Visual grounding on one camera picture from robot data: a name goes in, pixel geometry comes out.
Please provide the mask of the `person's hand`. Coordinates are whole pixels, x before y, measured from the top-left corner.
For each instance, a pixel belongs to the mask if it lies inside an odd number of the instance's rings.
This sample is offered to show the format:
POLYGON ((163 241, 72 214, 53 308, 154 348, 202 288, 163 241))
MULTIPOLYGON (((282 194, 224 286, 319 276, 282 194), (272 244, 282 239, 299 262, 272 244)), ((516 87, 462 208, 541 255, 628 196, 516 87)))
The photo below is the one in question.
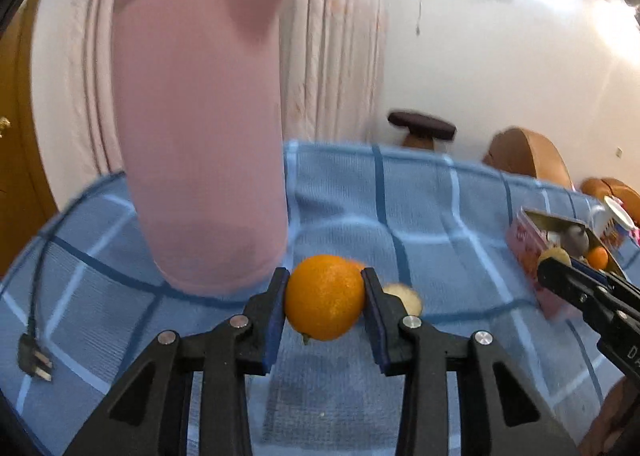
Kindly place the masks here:
POLYGON ((637 391, 628 378, 621 379, 604 399, 600 413, 578 444, 579 453, 586 456, 606 453, 623 432, 618 424, 634 402, 637 391))

